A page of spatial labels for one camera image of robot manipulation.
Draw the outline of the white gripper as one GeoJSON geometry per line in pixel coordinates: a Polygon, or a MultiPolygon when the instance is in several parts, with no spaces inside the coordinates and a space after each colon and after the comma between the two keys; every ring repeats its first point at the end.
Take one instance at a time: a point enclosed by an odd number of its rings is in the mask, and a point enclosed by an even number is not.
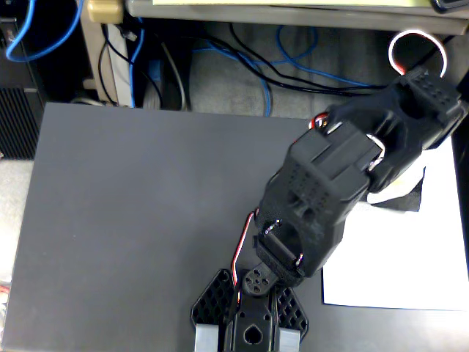
{"type": "Polygon", "coordinates": [[[377,204],[408,195],[424,178],[424,171],[424,166],[409,168],[382,191],[368,193],[367,202],[369,204],[377,204]]]}

